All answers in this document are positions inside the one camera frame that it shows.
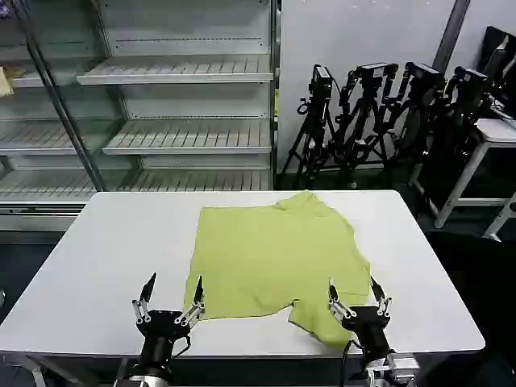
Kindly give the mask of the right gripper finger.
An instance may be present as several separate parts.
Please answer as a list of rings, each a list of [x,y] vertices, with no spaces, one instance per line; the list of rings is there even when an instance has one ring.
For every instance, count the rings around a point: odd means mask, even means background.
[[[343,321],[344,319],[351,319],[356,316],[355,311],[353,311],[349,306],[346,306],[344,303],[340,301],[339,294],[333,278],[329,279],[328,298],[328,310],[334,315],[334,317],[338,321]]]
[[[392,298],[385,295],[381,285],[371,277],[371,288],[374,298],[377,301],[377,314],[385,318],[390,317],[390,307],[392,304]]]

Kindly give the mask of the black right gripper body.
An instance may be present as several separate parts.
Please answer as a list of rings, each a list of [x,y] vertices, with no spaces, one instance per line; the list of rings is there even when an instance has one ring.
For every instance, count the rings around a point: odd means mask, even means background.
[[[343,318],[342,327],[356,334],[365,358],[385,358],[390,347],[384,329],[390,317],[379,315],[374,306],[352,306],[351,311],[356,315]]]

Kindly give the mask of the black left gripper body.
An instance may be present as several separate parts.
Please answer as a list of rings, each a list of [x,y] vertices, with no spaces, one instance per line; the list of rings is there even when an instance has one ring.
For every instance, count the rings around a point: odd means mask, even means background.
[[[181,315],[180,311],[150,310],[149,313],[152,318],[150,322],[136,323],[138,331],[144,337],[138,365],[168,366],[172,359],[190,349],[191,329],[174,323],[174,320]],[[174,344],[180,339],[186,340],[186,347],[174,355]]]

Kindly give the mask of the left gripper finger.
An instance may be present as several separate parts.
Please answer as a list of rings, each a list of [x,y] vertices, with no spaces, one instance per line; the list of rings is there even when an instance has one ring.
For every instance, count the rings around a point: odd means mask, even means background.
[[[198,278],[198,283],[194,292],[193,301],[188,310],[183,312],[174,320],[176,325],[181,327],[194,327],[206,312],[204,303],[204,290],[202,286],[202,276]]]
[[[155,281],[156,273],[153,273],[148,282],[143,286],[139,298],[131,302],[137,324],[149,323],[152,319],[148,310],[148,303],[152,296]]]

